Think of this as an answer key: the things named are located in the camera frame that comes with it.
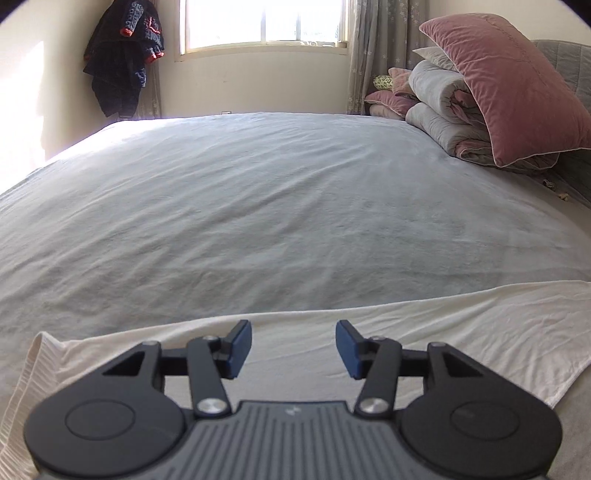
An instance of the window sill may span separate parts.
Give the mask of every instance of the window sill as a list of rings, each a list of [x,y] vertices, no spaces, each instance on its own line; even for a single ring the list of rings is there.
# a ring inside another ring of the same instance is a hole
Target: window sill
[[[218,55],[233,55],[237,53],[257,53],[262,51],[295,51],[307,53],[329,53],[336,55],[348,55],[346,47],[314,47],[309,45],[232,45],[219,47],[204,47],[198,50],[188,51],[180,54],[175,61],[186,61],[204,57],[215,57]]]

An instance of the window frame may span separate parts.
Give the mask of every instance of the window frame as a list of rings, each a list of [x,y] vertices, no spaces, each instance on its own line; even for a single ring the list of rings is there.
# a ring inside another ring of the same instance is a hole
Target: window frame
[[[271,41],[264,38],[263,25],[265,17],[261,21],[261,41],[229,43],[222,45],[212,45],[207,47],[189,48],[189,21],[187,18],[187,3],[190,0],[177,0],[176,12],[176,43],[175,61],[185,61],[196,57],[211,57],[224,54],[250,53],[260,51],[297,51],[312,53],[336,53],[347,55],[348,50],[348,31],[349,31],[349,6],[350,0],[341,0],[342,9],[339,21],[339,41],[337,44],[324,43],[321,45],[309,45],[299,40],[277,40]]]

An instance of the hanging clothes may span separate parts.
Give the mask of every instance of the hanging clothes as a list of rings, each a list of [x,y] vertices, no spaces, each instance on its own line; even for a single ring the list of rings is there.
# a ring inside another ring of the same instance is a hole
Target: hanging clothes
[[[146,85],[145,64],[164,55],[164,37],[155,6],[148,0],[115,0],[85,51],[84,72],[105,116],[131,118]]]

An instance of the metal pivot bolt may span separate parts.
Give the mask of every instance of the metal pivot bolt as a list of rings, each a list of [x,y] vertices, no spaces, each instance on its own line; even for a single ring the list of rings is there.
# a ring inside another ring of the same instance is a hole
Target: metal pivot bolt
[[[382,398],[370,397],[362,400],[359,404],[359,408],[363,413],[367,414],[381,414],[387,411],[388,402]]]
[[[204,398],[197,404],[197,409],[209,415],[217,415],[228,407],[228,404],[221,398]]]

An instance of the window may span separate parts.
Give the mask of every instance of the window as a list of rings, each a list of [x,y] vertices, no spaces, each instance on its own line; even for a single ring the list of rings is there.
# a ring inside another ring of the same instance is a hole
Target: window
[[[348,0],[181,0],[181,53],[346,46]]]

